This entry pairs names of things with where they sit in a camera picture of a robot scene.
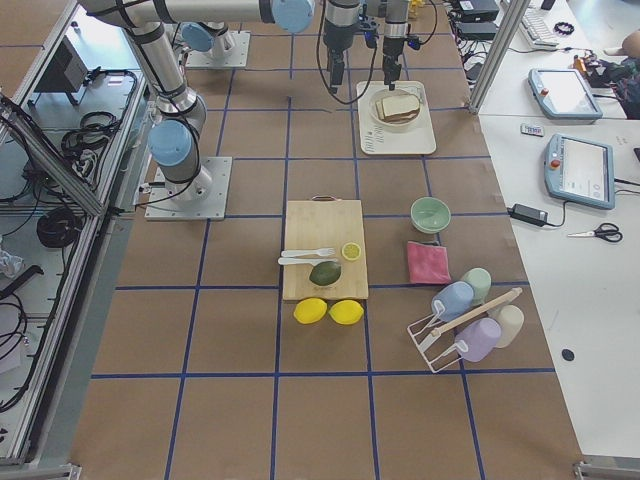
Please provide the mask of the bread slice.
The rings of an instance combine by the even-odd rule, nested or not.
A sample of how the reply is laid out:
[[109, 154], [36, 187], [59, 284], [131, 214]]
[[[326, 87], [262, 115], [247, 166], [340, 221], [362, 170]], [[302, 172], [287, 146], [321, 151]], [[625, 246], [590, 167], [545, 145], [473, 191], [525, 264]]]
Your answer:
[[376, 103], [377, 118], [386, 124], [406, 124], [418, 117], [421, 111], [420, 105], [385, 105]]
[[421, 106], [419, 98], [413, 94], [401, 94], [401, 95], [393, 95], [393, 96], [389, 95], [381, 98], [377, 102], [382, 102], [385, 105], [393, 105], [393, 106], [400, 106], [400, 105], [411, 105], [411, 106], [420, 105]]

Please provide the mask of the right yellow lemon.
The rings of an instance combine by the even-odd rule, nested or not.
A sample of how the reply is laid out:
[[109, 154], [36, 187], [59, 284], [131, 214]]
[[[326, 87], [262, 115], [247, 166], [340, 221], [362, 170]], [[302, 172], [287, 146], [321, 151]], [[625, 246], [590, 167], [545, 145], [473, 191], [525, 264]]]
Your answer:
[[353, 325], [363, 317], [364, 308], [359, 302], [346, 299], [333, 304], [329, 309], [329, 315], [340, 325]]

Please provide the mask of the green avocado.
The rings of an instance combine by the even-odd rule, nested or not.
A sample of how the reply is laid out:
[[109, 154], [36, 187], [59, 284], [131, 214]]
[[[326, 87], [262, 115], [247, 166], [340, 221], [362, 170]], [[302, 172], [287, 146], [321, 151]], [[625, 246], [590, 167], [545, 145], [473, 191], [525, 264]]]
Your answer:
[[309, 281], [316, 286], [329, 286], [336, 283], [342, 274], [342, 266], [337, 261], [324, 261], [315, 265], [310, 274]]

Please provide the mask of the cream bear tray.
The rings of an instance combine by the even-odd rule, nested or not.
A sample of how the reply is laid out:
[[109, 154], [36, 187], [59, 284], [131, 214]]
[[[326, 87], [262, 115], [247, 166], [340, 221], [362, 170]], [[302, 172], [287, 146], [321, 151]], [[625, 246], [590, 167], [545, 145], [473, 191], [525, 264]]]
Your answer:
[[415, 123], [406, 128], [392, 130], [379, 125], [371, 116], [370, 100], [379, 91], [388, 90], [383, 81], [366, 81], [357, 84], [359, 136], [361, 149], [367, 154], [409, 155], [431, 154], [436, 150], [436, 140], [426, 98], [425, 87], [418, 81], [398, 81], [395, 90], [416, 94], [422, 102], [422, 110]]

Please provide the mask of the small white remote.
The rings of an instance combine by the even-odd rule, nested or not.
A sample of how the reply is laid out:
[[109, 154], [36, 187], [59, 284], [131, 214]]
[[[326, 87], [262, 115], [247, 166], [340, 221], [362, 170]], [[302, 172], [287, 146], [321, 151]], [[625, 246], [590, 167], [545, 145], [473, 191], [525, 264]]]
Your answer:
[[526, 123], [520, 125], [520, 132], [524, 135], [535, 137], [543, 137], [545, 135], [544, 129], [541, 126]]

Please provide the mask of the bread slice in plate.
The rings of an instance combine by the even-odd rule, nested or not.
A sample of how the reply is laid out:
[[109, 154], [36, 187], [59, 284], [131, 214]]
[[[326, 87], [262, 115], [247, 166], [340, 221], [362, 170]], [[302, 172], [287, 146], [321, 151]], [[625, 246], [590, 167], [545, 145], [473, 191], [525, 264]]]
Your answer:
[[406, 124], [418, 117], [421, 111], [420, 105], [385, 105], [376, 103], [377, 118], [386, 124]]

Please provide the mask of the teach pendant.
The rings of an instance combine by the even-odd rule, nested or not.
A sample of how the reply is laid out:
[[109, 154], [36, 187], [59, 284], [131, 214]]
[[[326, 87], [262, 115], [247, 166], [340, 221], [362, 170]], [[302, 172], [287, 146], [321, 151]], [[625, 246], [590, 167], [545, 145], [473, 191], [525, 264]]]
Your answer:
[[592, 208], [615, 208], [613, 148], [574, 136], [554, 134], [544, 159], [551, 197]]
[[528, 84], [549, 119], [594, 122], [603, 117], [589, 86], [575, 69], [531, 69]]

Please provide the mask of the cream round plate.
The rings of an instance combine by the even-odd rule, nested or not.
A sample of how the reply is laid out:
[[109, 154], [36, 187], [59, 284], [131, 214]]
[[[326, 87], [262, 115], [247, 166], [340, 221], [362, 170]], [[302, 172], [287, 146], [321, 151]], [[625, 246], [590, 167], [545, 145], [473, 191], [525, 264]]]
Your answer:
[[406, 129], [418, 119], [422, 102], [405, 90], [382, 90], [370, 100], [371, 116], [381, 126], [392, 130]]

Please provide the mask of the black power adapter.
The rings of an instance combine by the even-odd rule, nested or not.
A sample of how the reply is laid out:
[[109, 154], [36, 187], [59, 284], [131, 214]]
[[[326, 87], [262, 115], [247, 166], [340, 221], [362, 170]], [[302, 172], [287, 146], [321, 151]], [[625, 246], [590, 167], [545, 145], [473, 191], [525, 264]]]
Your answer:
[[546, 211], [523, 204], [514, 203], [511, 207], [507, 208], [507, 213], [512, 219], [519, 220], [530, 225], [543, 227], [548, 224], [548, 213]]

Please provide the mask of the wooden cutting board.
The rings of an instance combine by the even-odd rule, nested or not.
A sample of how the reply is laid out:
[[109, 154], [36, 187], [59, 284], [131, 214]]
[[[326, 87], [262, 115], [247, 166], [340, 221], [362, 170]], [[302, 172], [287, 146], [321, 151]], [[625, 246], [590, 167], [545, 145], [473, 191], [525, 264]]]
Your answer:
[[286, 301], [319, 297], [327, 300], [360, 299], [369, 296], [366, 251], [355, 261], [344, 259], [341, 249], [354, 242], [365, 246], [362, 205], [358, 200], [292, 200], [287, 203], [284, 222], [286, 250], [332, 248], [341, 264], [337, 282], [318, 286], [309, 280], [310, 265], [283, 268], [283, 299]]

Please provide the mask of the near teach pendant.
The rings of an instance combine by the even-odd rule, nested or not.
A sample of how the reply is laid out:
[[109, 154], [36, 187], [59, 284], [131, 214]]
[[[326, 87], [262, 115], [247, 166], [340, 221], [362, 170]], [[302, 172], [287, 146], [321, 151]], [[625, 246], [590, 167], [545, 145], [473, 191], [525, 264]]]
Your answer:
[[544, 159], [551, 197], [592, 208], [615, 208], [613, 148], [574, 136], [554, 134]]

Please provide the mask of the lemon half slice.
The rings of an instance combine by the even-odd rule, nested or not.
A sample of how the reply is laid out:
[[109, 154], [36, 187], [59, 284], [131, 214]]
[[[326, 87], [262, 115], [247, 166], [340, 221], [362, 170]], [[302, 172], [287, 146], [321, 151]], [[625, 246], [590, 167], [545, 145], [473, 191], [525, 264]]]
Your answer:
[[357, 261], [362, 255], [362, 247], [356, 242], [347, 242], [341, 247], [341, 255], [347, 261]]

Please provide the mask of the left yellow lemon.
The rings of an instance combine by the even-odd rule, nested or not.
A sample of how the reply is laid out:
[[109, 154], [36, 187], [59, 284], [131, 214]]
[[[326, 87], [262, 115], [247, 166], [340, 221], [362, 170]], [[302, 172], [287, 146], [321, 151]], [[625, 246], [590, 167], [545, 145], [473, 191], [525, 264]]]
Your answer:
[[307, 298], [299, 301], [293, 311], [295, 320], [303, 325], [316, 323], [324, 318], [328, 309], [327, 302], [321, 298]]

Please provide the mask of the white plastic fork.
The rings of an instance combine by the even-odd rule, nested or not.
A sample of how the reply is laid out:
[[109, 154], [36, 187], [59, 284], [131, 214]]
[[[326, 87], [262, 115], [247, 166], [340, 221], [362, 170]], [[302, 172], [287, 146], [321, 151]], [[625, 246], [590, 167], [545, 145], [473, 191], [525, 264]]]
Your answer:
[[288, 250], [283, 250], [280, 253], [280, 256], [283, 258], [301, 258], [306, 256], [330, 257], [335, 253], [336, 253], [336, 250], [331, 247], [318, 248], [318, 249], [288, 249]]

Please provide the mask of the pink cloth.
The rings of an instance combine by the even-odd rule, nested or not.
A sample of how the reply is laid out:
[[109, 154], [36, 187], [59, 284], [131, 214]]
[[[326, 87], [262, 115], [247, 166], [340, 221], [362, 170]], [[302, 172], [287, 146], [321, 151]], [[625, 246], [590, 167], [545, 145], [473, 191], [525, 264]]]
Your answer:
[[451, 282], [448, 252], [443, 246], [407, 243], [409, 279], [413, 284], [443, 285]]

